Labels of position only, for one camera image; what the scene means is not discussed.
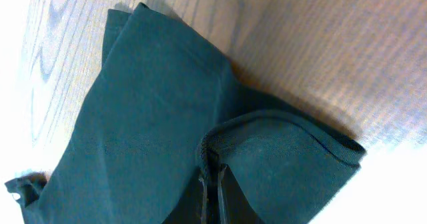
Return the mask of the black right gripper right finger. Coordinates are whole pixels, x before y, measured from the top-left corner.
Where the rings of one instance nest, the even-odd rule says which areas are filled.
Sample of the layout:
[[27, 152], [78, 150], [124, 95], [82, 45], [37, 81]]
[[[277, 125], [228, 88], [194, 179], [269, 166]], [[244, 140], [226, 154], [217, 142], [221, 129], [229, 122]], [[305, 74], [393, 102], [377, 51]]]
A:
[[230, 168], [226, 164], [220, 166], [218, 173], [218, 202], [220, 211], [220, 223], [232, 224], [232, 179]]

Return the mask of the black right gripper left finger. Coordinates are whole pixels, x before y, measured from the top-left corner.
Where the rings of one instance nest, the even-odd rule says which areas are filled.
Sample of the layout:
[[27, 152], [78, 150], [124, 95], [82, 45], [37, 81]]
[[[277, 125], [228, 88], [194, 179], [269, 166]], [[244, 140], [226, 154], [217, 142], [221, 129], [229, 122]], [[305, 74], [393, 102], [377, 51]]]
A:
[[208, 201], [208, 183], [203, 177], [202, 174], [198, 177], [199, 182], [202, 185], [203, 193], [202, 193], [202, 200], [201, 200], [201, 224], [209, 224], [209, 201]]

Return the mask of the black t-shirt with white logo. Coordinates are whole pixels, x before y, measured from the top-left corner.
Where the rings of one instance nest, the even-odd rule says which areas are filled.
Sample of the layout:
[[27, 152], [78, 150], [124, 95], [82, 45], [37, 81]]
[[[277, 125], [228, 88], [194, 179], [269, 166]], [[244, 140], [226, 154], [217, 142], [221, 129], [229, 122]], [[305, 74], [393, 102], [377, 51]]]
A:
[[308, 223], [359, 169], [364, 148], [240, 83], [191, 27], [144, 4], [107, 14], [101, 71], [50, 177], [6, 182], [26, 223]]

